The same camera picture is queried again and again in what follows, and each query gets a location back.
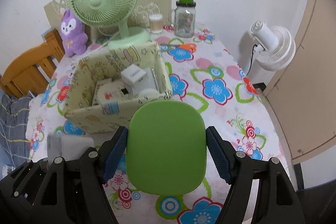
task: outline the wooden chair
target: wooden chair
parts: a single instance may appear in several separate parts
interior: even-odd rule
[[[41,94],[45,91],[48,81],[38,70],[40,66],[45,74],[51,78],[56,66],[52,58],[61,61],[64,55],[62,39],[57,30],[48,32],[45,36],[46,42],[29,49],[8,66],[2,78],[0,87],[9,95],[21,97],[32,91]]]

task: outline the fan stand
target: fan stand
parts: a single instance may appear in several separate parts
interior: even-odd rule
[[[142,27],[127,27],[126,20],[119,23],[119,31],[111,37],[108,47],[110,50],[148,42],[150,34]]]

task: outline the metal screw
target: metal screw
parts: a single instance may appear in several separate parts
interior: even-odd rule
[[[279,159],[276,158],[276,157],[271,158],[271,161],[272,161],[272,163],[274,163],[274,164],[278,164],[278,163],[280,162]]]
[[[243,151],[237,151],[236,155],[239,158],[244,158],[246,154]]]
[[[60,164],[61,162],[62,162],[62,158],[61,157],[58,157],[58,158],[56,158],[55,160],[54,160],[54,163],[56,163],[56,164]]]
[[[97,156],[98,156],[98,153],[96,151],[92,151],[92,152],[89,153],[90,158],[95,158]]]

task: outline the blue gripper pad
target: blue gripper pad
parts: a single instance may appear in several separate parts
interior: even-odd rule
[[[115,135],[110,141],[102,144],[98,152],[100,153],[100,168],[104,166],[104,172],[101,175],[102,183],[105,184],[109,179],[113,178],[122,155],[127,145],[128,129],[119,127]]]
[[[232,184],[237,176],[234,153],[235,149],[228,141],[224,141],[215,127],[206,129],[207,146],[215,163],[219,176]]]

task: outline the fan base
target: fan base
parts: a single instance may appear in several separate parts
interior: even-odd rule
[[[115,36],[113,36],[108,44],[109,49],[113,50],[119,47],[127,47],[136,44],[146,43],[151,36],[149,32],[141,27],[129,27],[128,31],[129,37],[122,38],[119,32]]]

